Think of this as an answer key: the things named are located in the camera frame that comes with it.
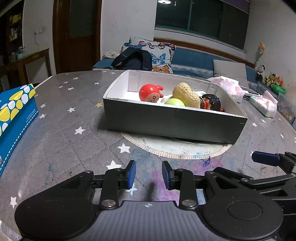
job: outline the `red toy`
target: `red toy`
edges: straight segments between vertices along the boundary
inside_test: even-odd
[[[163,90],[163,87],[160,85],[143,85],[139,91],[140,100],[155,103],[159,98],[163,98],[163,94],[159,92],[160,90]]]

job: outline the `open cardboard box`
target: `open cardboard box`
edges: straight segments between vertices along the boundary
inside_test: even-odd
[[[145,84],[161,85],[161,93],[167,96],[181,82],[193,91],[215,94],[225,112],[139,99],[139,90]],[[123,72],[106,90],[103,101],[108,128],[117,131],[234,144],[248,120],[243,109],[220,86],[159,72]]]

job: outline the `window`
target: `window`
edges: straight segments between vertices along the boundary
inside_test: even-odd
[[[155,26],[204,35],[243,49],[249,5],[247,0],[159,0]]]

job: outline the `round white mat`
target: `round white mat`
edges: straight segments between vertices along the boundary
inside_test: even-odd
[[[176,159],[206,159],[223,154],[232,145],[223,143],[190,143],[136,133],[121,132],[131,143],[152,154]]]

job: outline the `peanut-shaped toy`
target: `peanut-shaped toy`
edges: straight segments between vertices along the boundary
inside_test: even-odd
[[[173,98],[181,100],[186,107],[200,108],[200,98],[186,83],[178,84],[173,90]]]

